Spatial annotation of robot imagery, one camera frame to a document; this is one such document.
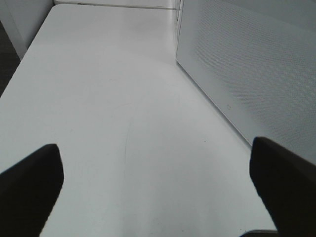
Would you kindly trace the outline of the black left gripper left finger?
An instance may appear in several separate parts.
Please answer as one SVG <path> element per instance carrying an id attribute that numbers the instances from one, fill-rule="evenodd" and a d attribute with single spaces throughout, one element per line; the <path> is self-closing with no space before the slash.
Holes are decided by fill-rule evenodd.
<path id="1" fill-rule="evenodd" d="M 0 175 L 0 235 L 38 237 L 61 192 L 59 148 L 47 144 Z"/>

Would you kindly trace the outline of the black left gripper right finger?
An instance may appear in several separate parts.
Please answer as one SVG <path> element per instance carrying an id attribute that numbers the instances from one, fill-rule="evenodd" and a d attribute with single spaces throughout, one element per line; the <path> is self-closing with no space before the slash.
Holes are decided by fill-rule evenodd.
<path id="1" fill-rule="evenodd" d="M 281 237 L 316 235 L 316 166 L 278 143 L 253 140 L 249 174 Z"/>

